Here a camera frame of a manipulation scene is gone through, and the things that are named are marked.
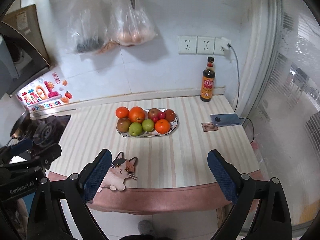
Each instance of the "fruit plate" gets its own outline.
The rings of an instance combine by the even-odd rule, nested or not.
[[[165,110],[167,110],[166,108],[158,108],[161,112],[164,112]],[[148,116],[148,112],[149,112],[150,109],[144,109],[144,112],[146,114],[146,117]],[[178,119],[177,119],[177,116],[176,118],[170,123],[170,130],[169,132],[165,133],[165,134],[161,134],[161,133],[158,133],[156,130],[153,130],[152,132],[143,132],[141,135],[139,136],[133,136],[133,135],[130,135],[129,132],[120,132],[118,129],[117,129],[117,132],[120,133],[121,136],[123,137],[127,137],[127,138],[141,138],[141,137],[152,137],[152,136],[164,136],[164,135],[167,135],[171,132],[173,132],[174,129],[176,129],[178,126]]]

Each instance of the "plastic bag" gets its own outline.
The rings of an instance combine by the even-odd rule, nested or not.
[[[99,51],[110,38],[102,17],[100,0],[73,0],[69,8],[67,43],[69,53]]]
[[[130,0],[113,1],[109,32],[112,40],[123,46],[140,45],[157,36],[139,0],[136,0],[135,9]]]

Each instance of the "orange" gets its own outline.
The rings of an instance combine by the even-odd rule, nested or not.
[[[129,111],[128,117],[131,122],[142,123],[146,117],[146,114],[141,107],[135,106]]]
[[[65,104],[69,103],[69,98],[61,98],[60,100]]]
[[[129,109],[126,108],[125,106],[121,106],[116,110],[116,116],[118,118],[126,118],[128,114],[129,114]]]
[[[160,119],[156,122],[155,129],[158,133],[165,134],[170,130],[170,123],[166,119]]]

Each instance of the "pink table edge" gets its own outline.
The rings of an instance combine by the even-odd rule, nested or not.
[[[263,180],[260,170],[250,173],[253,179]],[[66,176],[49,172],[50,181]],[[103,212],[120,212],[135,215],[153,215],[169,212],[206,211],[221,208],[226,200],[218,183],[179,188],[126,188],[124,191],[102,189],[89,208]]]

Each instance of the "kitchen counter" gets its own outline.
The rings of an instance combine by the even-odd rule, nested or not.
[[[116,131],[115,110],[120,106],[172,109],[179,125],[167,136],[124,138]],[[214,96],[209,103],[199,97],[182,97],[77,109],[60,140],[61,157],[52,163],[48,177],[57,180],[79,173],[105,148],[113,159],[120,151],[126,159],[138,157],[138,180],[127,179],[124,192],[104,188],[90,208],[153,214],[224,206],[228,201],[207,165],[210,150],[217,149],[240,173],[261,179],[256,156],[241,125],[203,132],[201,123],[210,122],[210,114],[229,113],[234,111],[223,95]]]

